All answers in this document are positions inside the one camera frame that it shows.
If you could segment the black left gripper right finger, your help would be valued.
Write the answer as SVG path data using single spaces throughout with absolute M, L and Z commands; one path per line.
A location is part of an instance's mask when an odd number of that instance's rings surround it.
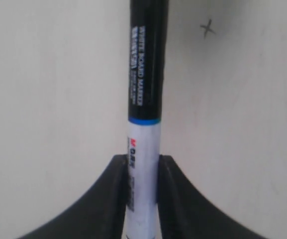
M 157 201 L 164 239 L 262 238 L 211 203 L 169 155 L 159 158 Z

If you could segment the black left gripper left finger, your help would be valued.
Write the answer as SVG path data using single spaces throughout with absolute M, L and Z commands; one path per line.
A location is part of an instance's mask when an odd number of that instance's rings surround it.
M 24 239 L 120 239 L 128 199 L 127 158 L 113 156 L 95 183 L 64 212 Z

